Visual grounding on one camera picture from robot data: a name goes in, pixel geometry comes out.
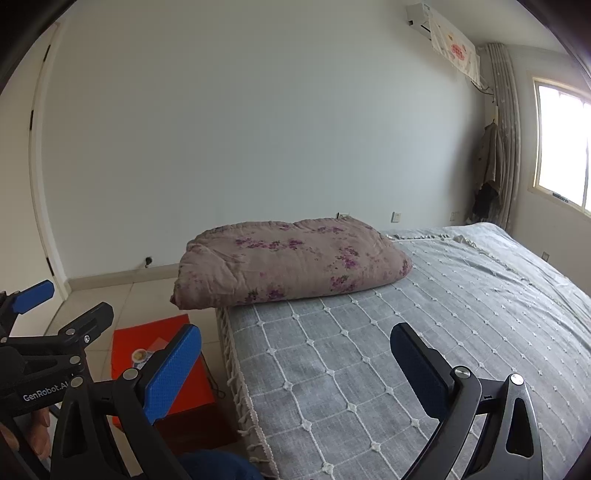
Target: white door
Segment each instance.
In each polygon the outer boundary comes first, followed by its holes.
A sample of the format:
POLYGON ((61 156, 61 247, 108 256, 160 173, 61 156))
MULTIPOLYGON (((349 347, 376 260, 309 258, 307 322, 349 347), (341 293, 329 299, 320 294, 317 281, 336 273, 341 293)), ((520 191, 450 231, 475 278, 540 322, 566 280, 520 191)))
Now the white door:
MULTIPOLYGON (((55 33, 50 27, 29 49, 0 94, 0 291, 55 284, 37 228, 29 169, 29 124, 43 59, 55 33)), ((63 299, 53 298, 20 315, 11 336, 43 335, 63 299)))

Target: human hand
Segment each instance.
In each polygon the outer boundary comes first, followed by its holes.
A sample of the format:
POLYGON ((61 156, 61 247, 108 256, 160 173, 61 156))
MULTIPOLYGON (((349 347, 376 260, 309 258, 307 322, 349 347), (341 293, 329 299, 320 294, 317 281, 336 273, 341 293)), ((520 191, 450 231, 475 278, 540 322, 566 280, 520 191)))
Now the human hand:
POLYGON ((39 460, 45 460, 51 453, 51 440, 49 438, 49 408, 31 413, 31 430, 27 435, 27 442, 37 454, 39 460))
POLYGON ((14 436, 13 432, 8 430, 4 424, 0 423, 0 433, 4 437, 4 440, 6 440, 6 443, 11 448, 11 450, 16 452, 18 450, 18 440, 14 436))
MULTIPOLYGON (((49 408, 42 408, 31 414, 31 429, 27 434, 27 442, 40 460, 45 460, 51 453, 51 440, 47 431, 49 424, 49 408)), ((12 450, 19 449, 18 439, 2 423, 0 433, 12 450)))

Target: screw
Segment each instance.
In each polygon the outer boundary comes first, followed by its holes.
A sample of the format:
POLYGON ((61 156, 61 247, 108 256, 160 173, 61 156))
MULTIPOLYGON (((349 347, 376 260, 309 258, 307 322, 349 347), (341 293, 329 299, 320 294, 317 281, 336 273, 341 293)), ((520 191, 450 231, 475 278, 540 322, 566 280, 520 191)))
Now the screw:
POLYGON ((524 382, 523 377, 520 374, 512 374, 511 381, 515 385, 523 385, 523 382, 524 382))
POLYGON ((70 385, 74 388, 79 387, 82 385, 82 377, 74 377, 72 378, 72 381, 70 382, 70 385))
POLYGON ((470 378, 470 371, 466 367, 456 367, 454 373, 459 378, 470 378))
POLYGON ((125 372, 123 372, 123 378, 126 380, 133 380, 137 376, 138 371, 135 368, 128 368, 125 372))

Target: gray bedspread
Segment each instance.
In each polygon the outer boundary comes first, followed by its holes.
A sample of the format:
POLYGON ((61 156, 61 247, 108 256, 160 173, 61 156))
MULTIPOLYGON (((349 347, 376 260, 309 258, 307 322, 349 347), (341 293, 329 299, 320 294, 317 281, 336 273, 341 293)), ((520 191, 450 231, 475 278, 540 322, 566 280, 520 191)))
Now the gray bedspread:
MULTIPOLYGON (((408 322, 451 365, 522 374, 538 421, 544 477, 562 479, 591 435, 591 300, 490 224, 405 231, 414 268, 351 295, 218 312, 229 386, 251 460, 284 480, 403 476, 431 436, 394 360, 408 322)), ((477 417, 451 478, 475 447, 477 417)))

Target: cable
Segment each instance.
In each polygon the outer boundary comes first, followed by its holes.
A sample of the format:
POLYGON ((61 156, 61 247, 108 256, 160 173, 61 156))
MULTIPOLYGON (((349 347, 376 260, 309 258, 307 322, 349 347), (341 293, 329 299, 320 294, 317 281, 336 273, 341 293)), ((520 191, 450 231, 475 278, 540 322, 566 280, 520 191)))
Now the cable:
POLYGON ((215 393, 215 396, 217 398, 219 398, 220 400, 223 400, 224 398, 226 398, 226 392, 224 392, 223 390, 221 390, 216 382, 216 380, 214 379, 211 370, 209 369, 209 365, 207 364, 207 360, 205 360, 205 355, 202 355, 203 357, 203 363, 205 364, 205 370, 207 370, 207 381, 209 382, 209 388, 212 389, 212 391, 215 393))
POLYGON ((480 87, 479 87, 479 86, 478 86, 476 83, 474 83, 474 81, 473 81, 473 80, 470 80, 470 81, 472 82, 472 85, 474 85, 474 88, 475 88, 476 90, 478 90, 480 93, 484 93, 485 95, 491 95, 491 96, 493 96, 493 97, 495 96, 495 93, 494 93, 494 92, 488 92, 488 91, 487 91, 487 90, 489 90, 489 89, 490 89, 490 87, 486 87, 486 89, 485 89, 485 90, 482 90, 482 89, 481 89, 481 88, 480 88, 480 87))

